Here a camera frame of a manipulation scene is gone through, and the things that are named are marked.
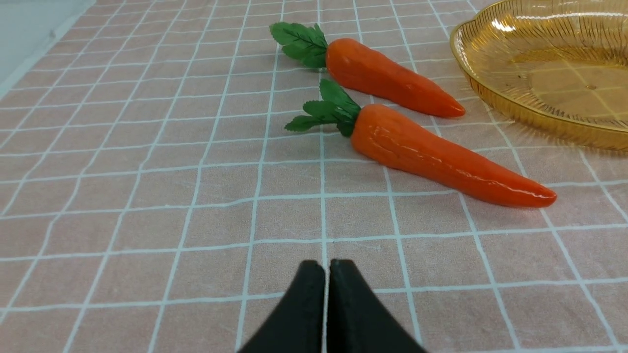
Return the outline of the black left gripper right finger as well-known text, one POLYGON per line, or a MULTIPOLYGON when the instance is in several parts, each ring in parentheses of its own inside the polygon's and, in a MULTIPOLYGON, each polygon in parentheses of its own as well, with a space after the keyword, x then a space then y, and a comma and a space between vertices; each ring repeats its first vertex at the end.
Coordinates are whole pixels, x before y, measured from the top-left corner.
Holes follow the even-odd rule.
POLYGON ((328 353, 425 353, 380 302, 350 259, 332 259, 328 353))

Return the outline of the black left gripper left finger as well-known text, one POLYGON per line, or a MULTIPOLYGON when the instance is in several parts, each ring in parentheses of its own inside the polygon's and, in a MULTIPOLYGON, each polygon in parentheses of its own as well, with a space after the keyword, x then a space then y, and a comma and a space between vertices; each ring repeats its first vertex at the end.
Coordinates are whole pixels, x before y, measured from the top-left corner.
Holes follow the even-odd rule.
POLYGON ((301 261, 282 299, 240 353, 320 353, 325 287, 320 264, 301 261))

